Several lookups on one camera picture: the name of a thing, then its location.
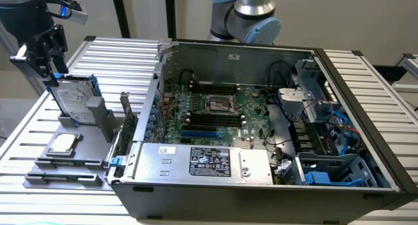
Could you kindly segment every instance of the slotted metal table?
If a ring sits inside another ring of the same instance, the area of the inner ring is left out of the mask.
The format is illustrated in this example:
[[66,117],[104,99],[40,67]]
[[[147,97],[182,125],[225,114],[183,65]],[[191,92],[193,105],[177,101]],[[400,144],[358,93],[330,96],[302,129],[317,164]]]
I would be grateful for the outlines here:
[[[71,73],[99,79],[106,104],[122,114],[121,91],[141,113],[158,52],[157,40],[96,38],[84,42],[68,62]],[[418,122],[405,101],[362,56],[350,51],[326,51],[385,140],[418,183]],[[59,108],[46,92],[0,147],[0,224],[51,222],[70,225],[147,224],[137,221],[114,192],[27,189],[22,186],[34,160],[59,128]],[[197,222],[153,221],[154,224]],[[396,211],[374,211],[353,225],[416,225],[418,202]]]

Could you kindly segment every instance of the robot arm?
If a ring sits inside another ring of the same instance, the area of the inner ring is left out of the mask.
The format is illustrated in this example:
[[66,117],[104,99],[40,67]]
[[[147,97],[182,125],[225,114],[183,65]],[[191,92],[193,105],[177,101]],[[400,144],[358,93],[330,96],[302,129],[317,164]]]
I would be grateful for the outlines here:
[[281,31],[273,0],[214,0],[209,40],[271,44]]
[[[50,11],[47,4],[62,6],[60,14]],[[11,62],[28,77],[42,77],[50,81],[50,86],[56,86],[51,61],[59,73],[68,73],[64,62],[67,40],[64,28],[55,24],[54,18],[78,19],[87,14],[74,0],[0,0],[0,21],[6,30],[15,36],[19,44],[16,55]]]

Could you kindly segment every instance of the warning label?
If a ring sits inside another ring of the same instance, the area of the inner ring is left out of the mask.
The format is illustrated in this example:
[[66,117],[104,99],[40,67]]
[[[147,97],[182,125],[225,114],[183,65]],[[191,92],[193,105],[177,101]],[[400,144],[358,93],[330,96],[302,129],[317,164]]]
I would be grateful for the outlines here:
[[194,176],[231,177],[230,149],[191,148],[189,172]]

